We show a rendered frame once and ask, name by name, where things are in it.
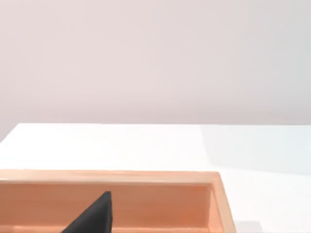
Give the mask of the shallow salmon-coloured box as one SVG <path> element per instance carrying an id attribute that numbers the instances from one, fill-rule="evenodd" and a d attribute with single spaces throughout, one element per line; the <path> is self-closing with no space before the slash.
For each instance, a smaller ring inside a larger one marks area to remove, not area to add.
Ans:
<path id="1" fill-rule="evenodd" d="M 104 192 L 112 233 L 237 233 L 215 171 L 0 169 L 0 233 L 61 233 Z"/>

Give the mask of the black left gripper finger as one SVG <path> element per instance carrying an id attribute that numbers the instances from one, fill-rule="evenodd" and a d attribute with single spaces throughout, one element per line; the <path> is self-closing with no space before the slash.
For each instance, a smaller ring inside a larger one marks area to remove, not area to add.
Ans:
<path id="1" fill-rule="evenodd" d="M 61 233 L 112 233 L 112 195 L 104 192 Z"/>

